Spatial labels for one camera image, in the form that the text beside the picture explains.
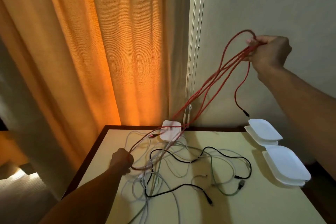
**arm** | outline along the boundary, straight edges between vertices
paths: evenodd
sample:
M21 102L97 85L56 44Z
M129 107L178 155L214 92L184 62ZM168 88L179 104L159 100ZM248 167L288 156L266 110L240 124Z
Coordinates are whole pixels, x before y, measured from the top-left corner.
M292 48L285 37L258 36L251 61L258 78L302 136L316 160L336 179L336 99L312 87L283 67ZM253 39L248 44L256 44Z
M95 179L71 192L40 221L104 224L109 216L122 175L129 173L133 157L125 149L113 153L110 167Z

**beige table surface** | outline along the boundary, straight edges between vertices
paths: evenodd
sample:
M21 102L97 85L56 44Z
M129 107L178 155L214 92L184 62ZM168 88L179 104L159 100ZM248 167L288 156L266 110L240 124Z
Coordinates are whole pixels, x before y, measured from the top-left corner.
M130 130L114 129L110 129L107 132L79 186L107 169L112 154L118 148L124 148L125 139L129 132ZM184 136L186 139L182 139L182 141L187 141L188 145L199 148L204 148L205 146L212 146L217 149L226 148L248 158L252 164L252 175L246 180L245 186L236 196L226 197L211 186L209 158L203 158L190 164L187 175L184 178L177 178L168 167L174 173L178 172L183 175L187 170L188 164L177 162L171 156L167 157L168 164L162 161L160 173L171 188L183 183L190 183L195 175L208 175L207 178L196 178L193 182L206 190L213 201L213 206L208 204L202 192L196 191L192 187L184 186L174 192L180 208L181 224L325 223L300 188L285 187L275 180L263 158L262 151L264 148L253 143L247 133L187 131ZM126 149L129 150L140 138L140 135L131 134ZM151 147L156 141L157 139L152 139ZM145 141L133 152L134 159L144 153L148 143L148 140ZM185 157L193 158L185 149L180 153ZM227 151L223 151L223 153L235 155ZM144 162L145 157L136 166L141 166ZM232 162L236 167L237 175L248 175L244 162L239 159L234 159ZM213 164L215 176L218 180L225 181L230 178L233 171L229 164L220 159L214 159ZM121 179L107 223L128 223L144 205L145 202L143 201L133 202L132 183L127 182L127 180L133 179L135 175L139 175L139 171L132 171L130 175ZM235 191L238 182L237 179L233 179L229 184L223 185L224 191L227 193ZM160 192L166 190L168 190L167 187L163 185ZM139 183L135 186L135 191L137 195L141 195L142 187ZM139 220L140 217L133 223L139 223ZM172 193L150 200L147 224L152 223L178 223L177 207Z

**hand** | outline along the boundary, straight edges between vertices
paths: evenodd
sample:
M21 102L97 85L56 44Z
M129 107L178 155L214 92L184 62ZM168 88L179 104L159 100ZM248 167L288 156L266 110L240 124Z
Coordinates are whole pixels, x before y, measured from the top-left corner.
M110 168L114 168L117 171L120 171L122 175L125 175L130 172L129 168L133 162L133 156L125 149L119 148L115 153L112 154Z
M250 38L247 40L249 46L260 43L255 51L251 52L244 61L251 61L258 76L267 73L270 69L282 68L287 56L292 51L287 37L261 35L256 37L257 40Z

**curtain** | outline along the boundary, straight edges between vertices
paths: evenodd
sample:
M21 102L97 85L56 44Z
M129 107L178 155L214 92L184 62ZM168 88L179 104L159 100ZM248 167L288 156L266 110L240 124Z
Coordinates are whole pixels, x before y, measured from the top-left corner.
M0 36L73 168L104 125L160 125L183 104L189 4L0 0Z

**table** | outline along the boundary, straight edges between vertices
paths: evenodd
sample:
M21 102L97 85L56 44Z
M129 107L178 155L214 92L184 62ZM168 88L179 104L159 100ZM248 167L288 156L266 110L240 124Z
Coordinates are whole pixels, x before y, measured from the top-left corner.
M149 132L154 128L105 126L65 195L104 172L112 154L118 148L124 148L125 139L130 131ZM202 192L189 186L184 186L174 192L180 208L180 223L325 223L300 188L289 188L275 180L263 158L263 147L253 142L247 133L241 132L243 131L241 128L194 128L191 130L218 130L186 131L184 136L190 146L226 148L241 154L250 160L252 175L246 180L245 186L237 195L226 197L216 188L211 187L210 160L208 158L190 164L187 175L184 178L177 178L172 175L168 167L173 168L175 173L184 174L187 170L187 164L177 162L171 156L167 157L166 160L171 163L168 162L167 165L165 161L162 161L160 173L171 188L183 183L190 183L195 175L208 175L207 178L195 178L194 184L206 190L213 201L213 206L208 204ZM132 134L126 149L129 149L140 138L141 136ZM134 159L143 154L147 143L144 142L132 153ZM181 151L181 154L185 154L185 157L189 156L187 150ZM228 151L225 154L235 155ZM217 179L221 181L229 179L232 175L230 165L219 159L213 161ZM246 176L248 174L248 169L243 161L235 159L233 162L237 175ZM144 205L142 201L131 202L134 199L131 192L132 185L130 183L125 185L129 178L130 176L124 176L121 179L114 205L106 223L127 223ZM225 192L235 191L238 182L239 180L233 179L232 182L223 185ZM163 186L161 191L166 190L167 188ZM136 185L135 191L138 195L141 194L140 184ZM133 223L139 223L139 220L138 217ZM147 223L178 223L177 207L172 193L150 200Z

